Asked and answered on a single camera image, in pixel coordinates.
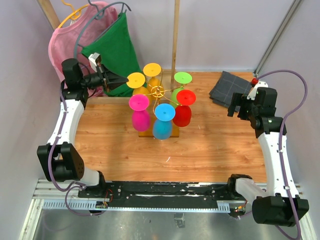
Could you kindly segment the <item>pink wine glass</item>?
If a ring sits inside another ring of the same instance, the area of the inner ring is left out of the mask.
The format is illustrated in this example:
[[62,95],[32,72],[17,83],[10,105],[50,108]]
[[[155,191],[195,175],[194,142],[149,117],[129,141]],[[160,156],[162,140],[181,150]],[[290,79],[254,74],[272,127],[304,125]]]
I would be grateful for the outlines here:
[[138,132],[145,132],[150,127],[150,114],[147,110],[149,103],[148,97],[143,94],[133,95],[129,99],[129,107],[133,110],[132,125]]

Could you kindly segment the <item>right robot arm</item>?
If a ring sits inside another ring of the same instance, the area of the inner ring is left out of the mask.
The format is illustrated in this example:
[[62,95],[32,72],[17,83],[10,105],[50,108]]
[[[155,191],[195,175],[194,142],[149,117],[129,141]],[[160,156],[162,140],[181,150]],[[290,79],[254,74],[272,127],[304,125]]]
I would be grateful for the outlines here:
[[263,153],[266,190],[248,175],[232,174],[226,193],[232,200],[244,197],[252,207],[256,223],[293,227],[294,212],[301,219],[309,210],[309,202],[299,197],[291,175],[286,152],[287,130],[281,128],[283,118],[275,115],[278,93],[269,87],[259,87],[254,92],[254,97],[234,93],[227,115],[233,116],[239,107],[238,118],[250,121]]

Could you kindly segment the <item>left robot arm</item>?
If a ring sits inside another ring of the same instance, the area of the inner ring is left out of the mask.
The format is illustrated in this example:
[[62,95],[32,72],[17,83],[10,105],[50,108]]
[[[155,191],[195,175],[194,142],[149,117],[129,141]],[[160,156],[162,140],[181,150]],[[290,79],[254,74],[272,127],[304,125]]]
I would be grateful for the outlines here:
[[62,191],[79,187],[86,196],[101,198],[107,185],[100,171],[89,169],[75,148],[78,124],[89,99],[89,90],[98,87],[118,87],[128,80],[119,76],[103,63],[101,55],[88,57],[93,72],[84,75],[80,62],[69,58],[62,62],[64,80],[60,91],[60,112],[54,131],[47,144],[37,148],[37,156],[46,179]]

